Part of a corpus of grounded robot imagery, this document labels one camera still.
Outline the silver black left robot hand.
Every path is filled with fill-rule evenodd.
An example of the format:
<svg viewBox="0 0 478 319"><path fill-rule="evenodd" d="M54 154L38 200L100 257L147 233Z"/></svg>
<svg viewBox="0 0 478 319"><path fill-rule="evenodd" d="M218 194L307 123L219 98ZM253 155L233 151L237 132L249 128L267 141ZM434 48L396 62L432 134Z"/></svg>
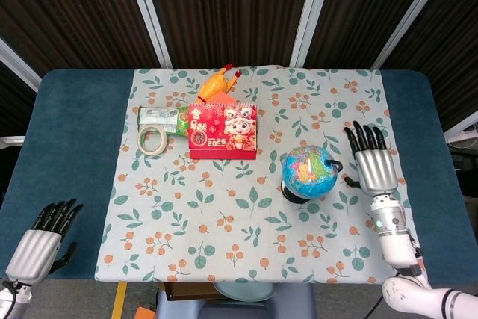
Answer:
<svg viewBox="0 0 478 319"><path fill-rule="evenodd" d="M43 208L33 226L22 236L7 266L7 278L20 285L33 286L68 265L77 247L75 241L70 243L61 258L57 255L83 207L71 199L50 203Z"/></svg>

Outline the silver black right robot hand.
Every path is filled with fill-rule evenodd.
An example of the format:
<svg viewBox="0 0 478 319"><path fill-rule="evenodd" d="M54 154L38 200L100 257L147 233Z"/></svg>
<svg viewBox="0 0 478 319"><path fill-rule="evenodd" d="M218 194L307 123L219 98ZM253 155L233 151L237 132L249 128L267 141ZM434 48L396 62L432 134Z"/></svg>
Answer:
<svg viewBox="0 0 478 319"><path fill-rule="evenodd" d="M355 131L345 127L350 148L356 162L358 180L345 177L351 188L359 188L371 197L391 195L398 187L391 153L382 132L377 128L353 121Z"/></svg>

